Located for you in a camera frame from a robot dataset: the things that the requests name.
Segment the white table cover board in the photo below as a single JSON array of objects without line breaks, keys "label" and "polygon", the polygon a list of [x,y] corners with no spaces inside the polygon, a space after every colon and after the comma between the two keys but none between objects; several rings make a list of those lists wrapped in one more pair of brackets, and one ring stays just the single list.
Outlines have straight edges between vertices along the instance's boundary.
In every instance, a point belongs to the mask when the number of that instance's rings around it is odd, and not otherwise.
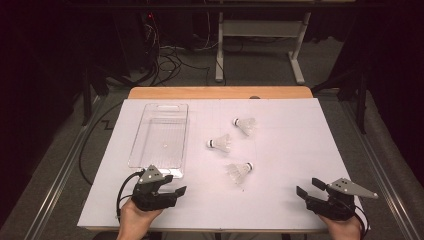
[{"label": "white table cover board", "polygon": [[[311,183],[331,183],[348,172],[319,101],[189,100],[184,176],[167,184],[186,193],[153,223],[159,231],[313,232],[325,231],[307,210],[296,187],[320,198]],[[255,118],[250,136],[233,125]],[[229,134],[231,151],[208,148],[209,139]],[[227,174],[228,164],[250,162],[241,184]]]}]

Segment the white metal desk frame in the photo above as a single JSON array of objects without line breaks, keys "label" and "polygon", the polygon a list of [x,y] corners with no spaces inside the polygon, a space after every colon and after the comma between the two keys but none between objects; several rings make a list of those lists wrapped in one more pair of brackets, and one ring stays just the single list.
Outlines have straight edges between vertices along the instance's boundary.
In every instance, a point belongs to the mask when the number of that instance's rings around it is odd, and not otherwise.
[{"label": "white metal desk frame", "polygon": [[218,42],[216,54],[215,81],[224,81],[225,37],[275,37],[292,38],[296,40],[295,47],[287,53],[296,83],[304,85],[305,79],[298,62],[298,55],[309,25],[311,13],[304,14],[302,20],[296,21],[265,21],[265,20],[225,20],[222,13],[218,20]]}]

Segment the clear plastic container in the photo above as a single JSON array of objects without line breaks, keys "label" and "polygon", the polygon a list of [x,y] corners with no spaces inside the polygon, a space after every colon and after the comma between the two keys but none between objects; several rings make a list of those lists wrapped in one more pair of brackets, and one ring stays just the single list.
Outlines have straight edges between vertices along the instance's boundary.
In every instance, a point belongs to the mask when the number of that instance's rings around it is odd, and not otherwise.
[{"label": "clear plastic container", "polygon": [[149,103],[144,107],[128,166],[154,165],[163,175],[184,176],[187,104]]}]

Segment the person's right hand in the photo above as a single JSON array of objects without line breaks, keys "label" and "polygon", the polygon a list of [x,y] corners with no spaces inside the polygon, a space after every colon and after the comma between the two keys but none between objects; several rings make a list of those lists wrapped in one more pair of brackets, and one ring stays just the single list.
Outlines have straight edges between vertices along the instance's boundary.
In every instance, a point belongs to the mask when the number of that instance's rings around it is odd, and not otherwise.
[{"label": "person's right hand", "polygon": [[319,215],[326,224],[332,240],[360,240],[362,225],[356,217],[346,221],[335,221]]}]

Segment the wooden table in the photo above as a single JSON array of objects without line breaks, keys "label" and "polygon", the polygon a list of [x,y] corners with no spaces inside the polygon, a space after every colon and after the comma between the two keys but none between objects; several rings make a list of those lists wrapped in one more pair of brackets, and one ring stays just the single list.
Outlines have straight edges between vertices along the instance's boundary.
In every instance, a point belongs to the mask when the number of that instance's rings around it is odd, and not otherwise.
[{"label": "wooden table", "polygon": [[309,99],[305,86],[134,87],[129,99]]}]

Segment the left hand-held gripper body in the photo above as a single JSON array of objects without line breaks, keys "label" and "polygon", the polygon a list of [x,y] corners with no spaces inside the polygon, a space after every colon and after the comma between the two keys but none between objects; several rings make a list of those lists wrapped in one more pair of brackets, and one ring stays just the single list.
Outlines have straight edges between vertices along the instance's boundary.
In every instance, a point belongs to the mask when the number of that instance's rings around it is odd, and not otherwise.
[{"label": "left hand-held gripper body", "polygon": [[156,182],[164,176],[155,165],[147,167],[137,181],[131,200],[142,211],[153,211],[174,207],[177,198],[169,193],[160,193]]}]

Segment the aluminium floor rail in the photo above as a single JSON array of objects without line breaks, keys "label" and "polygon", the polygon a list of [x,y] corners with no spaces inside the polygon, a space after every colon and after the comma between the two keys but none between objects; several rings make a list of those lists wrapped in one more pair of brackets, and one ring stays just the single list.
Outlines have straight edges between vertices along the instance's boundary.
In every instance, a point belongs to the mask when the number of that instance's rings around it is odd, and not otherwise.
[{"label": "aluminium floor rail", "polygon": [[39,240],[62,192],[69,179],[74,165],[76,164],[77,154],[82,150],[83,141],[88,138],[88,131],[94,122],[94,117],[100,111],[105,102],[105,97],[96,96],[91,102],[92,116],[87,120],[87,123],[82,126],[78,135],[74,139],[61,168],[58,170],[56,177],[48,189],[48,192],[35,216],[29,230],[27,231],[24,240]]},{"label": "aluminium floor rail", "polygon": [[402,199],[400,192],[395,188],[394,179],[384,169],[382,159],[377,156],[377,150],[372,146],[368,135],[363,134],[357,126],[353,107],[347,102],[341,102],[343,111],[354,128],[356,135],[366,152],[367,164],[376,180],[381,196],[385,199],[392,216],[394,217],[405,240],[422,240],[418,229],[412,221],[412,215],[407,210],[408,204]]}]

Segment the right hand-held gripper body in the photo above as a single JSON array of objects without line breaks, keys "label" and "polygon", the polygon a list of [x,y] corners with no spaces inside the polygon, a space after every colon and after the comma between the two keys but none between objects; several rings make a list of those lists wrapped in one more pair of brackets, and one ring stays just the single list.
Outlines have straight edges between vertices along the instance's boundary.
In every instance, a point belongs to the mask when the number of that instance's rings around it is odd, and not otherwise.
[{"label": "right hand-held gripper body", "polygon": [[346,221],[355,215],[355,197],[377,199],[378,194],[372,192],[346,178],[326,183],[328,199],[322,200],[310,196],[305,201],[306,208],[315,214],[335,221]]}]

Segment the person's left hand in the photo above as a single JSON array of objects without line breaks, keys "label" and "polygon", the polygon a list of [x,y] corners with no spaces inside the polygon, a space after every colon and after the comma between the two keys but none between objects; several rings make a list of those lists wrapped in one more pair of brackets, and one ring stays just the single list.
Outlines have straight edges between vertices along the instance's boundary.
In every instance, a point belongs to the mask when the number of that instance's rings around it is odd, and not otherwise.
[{"label": "person's left hand", "polygon": [[116,240],[141,240],[162,212],[162,209],[142,211],[129,199],[121,208],[120,227]]}]

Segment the black metal stand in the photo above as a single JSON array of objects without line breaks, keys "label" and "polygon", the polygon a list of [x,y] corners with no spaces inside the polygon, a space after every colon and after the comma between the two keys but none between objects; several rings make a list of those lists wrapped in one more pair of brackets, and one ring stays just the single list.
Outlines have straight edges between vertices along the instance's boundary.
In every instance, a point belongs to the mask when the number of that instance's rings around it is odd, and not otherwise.
[{"label": "black metal stand", "polygon": [[91,90],[94,90],[98,96],[107,96],[109,88],[106,84],[106,72],[100,65],[90,65],[83,71],[83,107],[84,119],[83,126],[86,126],[92,116]]},{"label": "black metal stand", "polygon": [[366,91],[367,79],[364,76],[362,67],[356,66],[329,77],[323,83],[314,86],[311,91],[316,94],[324,89],[337,88],[337,98],[340,101],[350,101],[356,99],[355,121],[362,134],[365,134],[365,110],[366,110]]}]

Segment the white shuttlecock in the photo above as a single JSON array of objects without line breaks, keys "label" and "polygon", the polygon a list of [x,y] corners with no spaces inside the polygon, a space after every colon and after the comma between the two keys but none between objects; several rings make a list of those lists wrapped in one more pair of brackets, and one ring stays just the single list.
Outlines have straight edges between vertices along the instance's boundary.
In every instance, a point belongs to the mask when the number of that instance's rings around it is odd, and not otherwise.
[{"label": "white shuttlecock", "polygon": [[233,120],[233,125],[238,127],[244,134],[247,136],[250,136],[256,125],[256,119],[255,118],[235,118]]},{"label": "white shuttlecock", "polygon": [[225,153],[229,153],[231,151],[231,137],[229,134],[225,134],[223,136],[209,139],[206,142],[208,148],[218,149]]},{"label": "white shuttlecock", "polygon": [[253,170],[253,164],[250,162],[242,164],[228,164],[226,171],[228,176],[236,183],[241,184],[244,178]]}]

